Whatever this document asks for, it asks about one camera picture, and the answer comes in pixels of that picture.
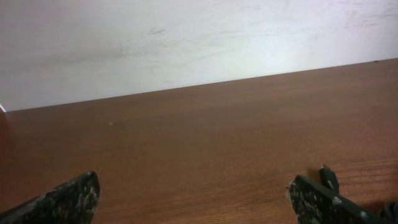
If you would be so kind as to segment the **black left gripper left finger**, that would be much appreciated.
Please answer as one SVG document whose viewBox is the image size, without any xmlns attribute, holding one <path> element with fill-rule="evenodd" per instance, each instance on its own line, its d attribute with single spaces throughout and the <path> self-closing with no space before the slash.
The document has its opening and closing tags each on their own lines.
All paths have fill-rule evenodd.
<svg viewBox="0 0 398 224">
<path fill-rule="evenodd" d="M 99 204 L 95 172 L 86 172 L 1 214 L 1 224 L 87 224 Z"/>
</svg>

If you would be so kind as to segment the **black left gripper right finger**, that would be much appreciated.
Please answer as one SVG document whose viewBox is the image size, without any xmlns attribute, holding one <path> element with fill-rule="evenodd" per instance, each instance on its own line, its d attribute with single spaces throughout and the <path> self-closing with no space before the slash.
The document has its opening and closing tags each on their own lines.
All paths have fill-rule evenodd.
<svg viewBox="0 0 398 224">
<path fill-rule="evenodd" d="M 372 213 L 340 195 L 336 174 L 326 165 L 318 170 L 320 181 L 297 175 L 287 187 L 299 224 L 393 224 L 397 223 L 397 203 L 384 204 Z"/>
</svg>

